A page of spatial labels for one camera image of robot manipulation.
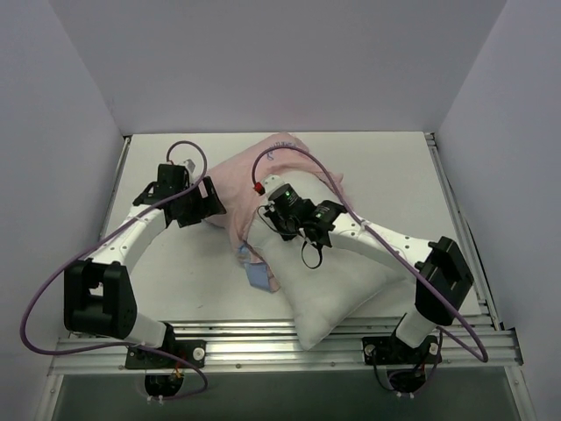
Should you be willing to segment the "blue and pink printed pillowcase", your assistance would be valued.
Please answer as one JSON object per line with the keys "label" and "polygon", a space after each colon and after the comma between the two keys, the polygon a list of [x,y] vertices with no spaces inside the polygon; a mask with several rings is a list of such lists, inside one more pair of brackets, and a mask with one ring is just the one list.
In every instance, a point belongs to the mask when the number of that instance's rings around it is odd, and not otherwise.
{"label": "blue and pink printed pillowcase", "polygon": [[300,139],[288,133],[276,133],[209,171],[226,213],[209,217],[207,222],[225,229],[234,255],[245,267],[250,285],[271,293],[277,291],[280,285],[271,271],[269,260],[262,257],[261,246],[247,241],[251,224],[256,218],[255,212],[263,203],[262,197],[253,189],[252,166],[256,158],[262,156],[256,170],[257,181],[269,175],[281,175],[287,179],[288,172],[302,172],[308,178],[304,183],[306,187],[312,182],[319,183],[319,197],[314,198],[313,203],[337,201],[328,176],[310,158],[293,151],[293,146],[306,152],[309,150]]}

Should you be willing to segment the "white pillow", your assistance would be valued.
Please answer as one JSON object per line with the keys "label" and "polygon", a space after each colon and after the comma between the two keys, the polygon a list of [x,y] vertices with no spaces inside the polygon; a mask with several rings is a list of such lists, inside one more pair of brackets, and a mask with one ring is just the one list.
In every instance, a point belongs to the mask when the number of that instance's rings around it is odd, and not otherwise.
{"label": "white pillow", "polygon": [[264,259],[288,301],[302,349],[308,351],[344,319],[400,316],[411,287],[399,273],[356,253],[326,248],[321,267],[310,269],[313,251],[302,239],[283,241],[255,212],[247,241],[261,246]]}

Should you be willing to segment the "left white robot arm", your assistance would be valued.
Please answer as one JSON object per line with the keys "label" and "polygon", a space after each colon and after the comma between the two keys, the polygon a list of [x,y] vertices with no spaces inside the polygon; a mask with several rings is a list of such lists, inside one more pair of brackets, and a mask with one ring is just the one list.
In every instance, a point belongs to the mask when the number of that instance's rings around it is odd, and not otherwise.
{"label": "left white robot arm", "polygon": [[65,269],[65,327],[146,346],[155,367],[170,366],[177,355],[170,328],[139,312],[130,273],[171,224],[196,225],[225,212],[210,176],[194,181],[190,166],[159,165],[114,234]]}

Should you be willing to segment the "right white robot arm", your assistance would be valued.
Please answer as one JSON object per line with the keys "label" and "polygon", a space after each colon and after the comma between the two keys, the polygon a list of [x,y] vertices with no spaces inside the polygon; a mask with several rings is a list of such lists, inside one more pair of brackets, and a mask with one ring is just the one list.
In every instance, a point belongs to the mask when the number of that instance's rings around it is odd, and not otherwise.
{"label": "right white robot arm", "polygon": [[346,250],[416,279],[415,303],[389,340],[398,361],[412,360],[438,326],[450,326],[473,285],[473,276],[455,240],[417,239],[364,220],[342,204],[319,204],[300,197],[294,188],[273,178],[258,182],[255,191],[266,198],[265,216],[281,237],[301,237],[319,253],[325,247]]}

